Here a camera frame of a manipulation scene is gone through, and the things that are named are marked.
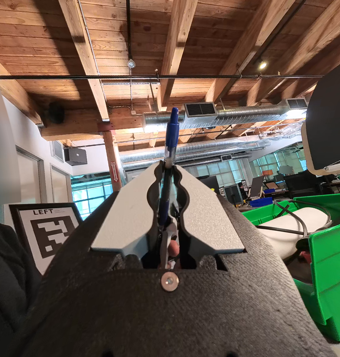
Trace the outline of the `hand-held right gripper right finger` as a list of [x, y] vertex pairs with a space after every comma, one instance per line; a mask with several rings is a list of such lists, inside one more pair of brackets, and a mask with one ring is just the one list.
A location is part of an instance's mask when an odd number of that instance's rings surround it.
[[245, 247], [217, 194], [179, 165], [175, 186], [185, 252], [194, 260], [218, 254], [243, 253]]

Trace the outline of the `white cylinder with black cap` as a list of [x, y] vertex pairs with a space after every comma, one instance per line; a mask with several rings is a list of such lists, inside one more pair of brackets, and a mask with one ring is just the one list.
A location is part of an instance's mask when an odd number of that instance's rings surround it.
[[300, 239], [324, 228], [331, 222], [330, 215], [319, 208], [304, 207], [274, 218], [256, 227], [266, 237], [281, 259], [292, 256]]

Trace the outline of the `person's left hand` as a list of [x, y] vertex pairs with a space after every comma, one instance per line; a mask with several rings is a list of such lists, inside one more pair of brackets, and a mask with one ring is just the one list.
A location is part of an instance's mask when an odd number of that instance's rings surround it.
[[181, 266], [180, 262], [180, 246], [176, 240], [171, 239], [168, 246], [168, 262], [174, 260], [176, 266]]

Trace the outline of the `large silver air duct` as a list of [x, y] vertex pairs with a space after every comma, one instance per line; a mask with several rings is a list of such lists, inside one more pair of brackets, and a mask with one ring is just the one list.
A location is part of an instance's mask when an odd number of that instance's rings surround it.
[[301, 119], [306, 116], [308, 103], [304, 98], [283, 99], [279, 104], [216, 108], [213, 102], [184, 104], [178, 113], [181, 130], [214, 128], [237, 124], [275, 120]]

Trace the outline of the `black panel with pale rim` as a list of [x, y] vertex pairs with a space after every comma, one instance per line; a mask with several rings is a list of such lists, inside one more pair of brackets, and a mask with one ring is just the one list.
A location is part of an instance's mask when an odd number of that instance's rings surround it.
[[340, 173], [340, 65], [318, 81], [301, 136], [309, 172]]

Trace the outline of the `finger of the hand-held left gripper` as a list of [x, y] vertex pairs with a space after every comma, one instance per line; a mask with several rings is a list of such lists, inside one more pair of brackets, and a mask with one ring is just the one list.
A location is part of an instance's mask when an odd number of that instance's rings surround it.
[[166, 224], [164, 229], [161, 232], [161, 240], [160, 240], [160, 269], [172, 269], [175, 265], [171, 260], [168, 262], [168, 246], [171, 239], [176, 240], [178, 243], [178, 229], [177, 229], [177, 220], [169, 220]]

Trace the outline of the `black monitor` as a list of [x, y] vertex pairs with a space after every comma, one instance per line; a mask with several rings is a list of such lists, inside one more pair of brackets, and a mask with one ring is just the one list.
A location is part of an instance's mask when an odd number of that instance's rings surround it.
[[227, 200], [234, 206], [244, 203], [240, 188], [238, 184], [224, 187]]
[[218, 184], [217, 176], [199, 176], [197, 177], [199, 181], [201, 181], [204, 185], [214, 191], [216, 194], [222, 195], [220, 192], [220, 186]]

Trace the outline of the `thin silver air duct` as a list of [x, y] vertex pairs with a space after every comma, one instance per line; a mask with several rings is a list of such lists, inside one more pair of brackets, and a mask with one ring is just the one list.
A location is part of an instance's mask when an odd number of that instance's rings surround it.
[[[228, 138], [221, 140], [209, 140], [179, 144], [176, 151], [176, 162], [205, 158], [216, 155], [245, 152], [271, 145], [271, 140], [261, 138], [258, 135]], [[125, 170], [148, 167], [164, 159], [164, 147], [152, 149], [137, 149], [120, 152], [120, 161]]]

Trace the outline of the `blue plastic bin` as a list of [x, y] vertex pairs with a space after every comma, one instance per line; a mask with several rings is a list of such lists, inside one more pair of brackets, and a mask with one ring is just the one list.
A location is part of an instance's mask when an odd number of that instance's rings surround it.
[[272, 196], [259, 198], [259, 199], [256, 199], [256, 200], [251, 200], [249, 202], [249, 205], [252, 208], [261, 208], [261, 207], [265, 207], [265, 206], [272, 205], [272, 204], [273, 204], [273, 197]]

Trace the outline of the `large black wall speaker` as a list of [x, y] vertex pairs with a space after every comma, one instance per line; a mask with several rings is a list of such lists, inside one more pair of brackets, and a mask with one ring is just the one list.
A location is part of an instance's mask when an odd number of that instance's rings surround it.
[[63, 147], [64, 161], [71, 166], [87, 165], [87, 151], [78, 147]]

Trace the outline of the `green plastic bin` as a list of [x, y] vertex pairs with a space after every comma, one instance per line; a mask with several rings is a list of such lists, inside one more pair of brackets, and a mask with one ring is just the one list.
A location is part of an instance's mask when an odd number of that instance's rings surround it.
[[[297, 251], [283, 261], [319, 330], [340, 342], [340, 194], [296, 197], [243, 212], [243, 215], [257, 226], [304, 207], [325, 211], [331, 222], [300, 239]], [[298, 261], [301, 251], [310, 251], [310, 265]]]

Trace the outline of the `blue handled tool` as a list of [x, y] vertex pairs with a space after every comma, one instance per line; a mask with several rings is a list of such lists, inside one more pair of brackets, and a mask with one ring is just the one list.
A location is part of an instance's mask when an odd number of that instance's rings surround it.
[[166, 128], [165, 150], [163, 160], [163, 184], [160, 192], [158, 224], [159, 230], [163, 231], [168, 219], [168, 210], [170, 202], [170, 191], [172, 183], [172, 171], [176, 158], [177, 144], [179, 139], [180, 124], [178, 121], [179, 110], [172, 108], [170, 120]]

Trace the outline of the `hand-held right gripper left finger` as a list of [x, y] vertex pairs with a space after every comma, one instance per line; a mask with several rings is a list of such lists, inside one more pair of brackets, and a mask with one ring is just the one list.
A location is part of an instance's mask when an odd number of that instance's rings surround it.
[[136, 255], [139, 259], [149, 252], [158, 253], [161, 179], [162, 162], [156, 162], [119, 191], [92, 250], [116, 252], [123, 257]]

